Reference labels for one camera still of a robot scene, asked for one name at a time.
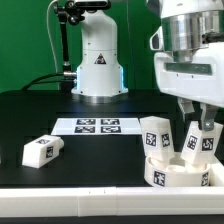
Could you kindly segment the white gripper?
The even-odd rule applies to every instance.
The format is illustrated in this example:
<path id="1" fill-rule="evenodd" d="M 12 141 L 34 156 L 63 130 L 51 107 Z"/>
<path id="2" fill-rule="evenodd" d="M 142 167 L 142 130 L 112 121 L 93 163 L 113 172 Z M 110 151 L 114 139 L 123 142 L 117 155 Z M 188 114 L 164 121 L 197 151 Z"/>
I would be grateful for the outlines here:
<path id="1" fill-rule="evenodd" d="M 204 49 L 194 54 L 192 63 L 176 64 L 171 55 L 158 52 L 154 66 L 159 90 L 180 97 L 183 120 L 194 112 L 192 101 L 201 102 L 200 128 L 212 131 L 217 107 L 224 108 L 224 56 L 217 50 Z"/>

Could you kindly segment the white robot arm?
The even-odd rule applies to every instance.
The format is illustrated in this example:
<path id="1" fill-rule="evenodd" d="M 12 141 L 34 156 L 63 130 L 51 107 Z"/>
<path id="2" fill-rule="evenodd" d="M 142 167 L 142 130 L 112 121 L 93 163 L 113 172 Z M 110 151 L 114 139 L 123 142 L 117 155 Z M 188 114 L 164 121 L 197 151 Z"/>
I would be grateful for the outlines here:
<path id="1" fill-rule="evenodd" d="M 81 11 L 83 59 L 74 93 L 111 98 L 124 93 L 117 61 L 117 25 L 109 0 L 74 0 Z M 146 0 L 161 24 L 150 37 L 159 90 L 176 96 L 184 114 L 201 104 L 200 128 L 214 128 L 224 107 L 224 0 Z"/>

